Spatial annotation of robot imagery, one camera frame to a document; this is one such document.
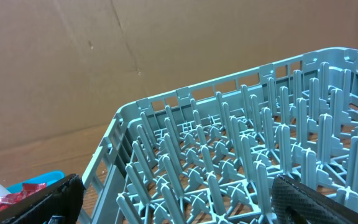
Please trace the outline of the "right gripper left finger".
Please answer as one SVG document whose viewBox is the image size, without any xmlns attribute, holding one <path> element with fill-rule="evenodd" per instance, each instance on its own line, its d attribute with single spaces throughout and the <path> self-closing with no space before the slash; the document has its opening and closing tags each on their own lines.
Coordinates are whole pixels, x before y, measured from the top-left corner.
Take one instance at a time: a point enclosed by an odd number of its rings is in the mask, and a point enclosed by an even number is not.
<svg viewBox="0 0 358 224">
<path fill-rule="evenodd" d="M 81 177 L 70 174 L 0 211 L 0 224 L 76 223 L 84 194 Z"/>
</svg>

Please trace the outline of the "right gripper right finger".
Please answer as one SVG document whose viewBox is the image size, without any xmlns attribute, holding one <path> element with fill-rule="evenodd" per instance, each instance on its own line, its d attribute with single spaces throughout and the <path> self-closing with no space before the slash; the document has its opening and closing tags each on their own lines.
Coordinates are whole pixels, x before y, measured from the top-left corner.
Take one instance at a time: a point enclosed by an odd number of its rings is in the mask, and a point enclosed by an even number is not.
<svg viewBox="0 0 358 224">
<path fill-rule="evenodd" d="M 335 200 L 290 178 L 273 181 L 272 205 L 279 223 L 358 223 L 358 194 L 349 187 L 337 190 Z"/>
</svg>

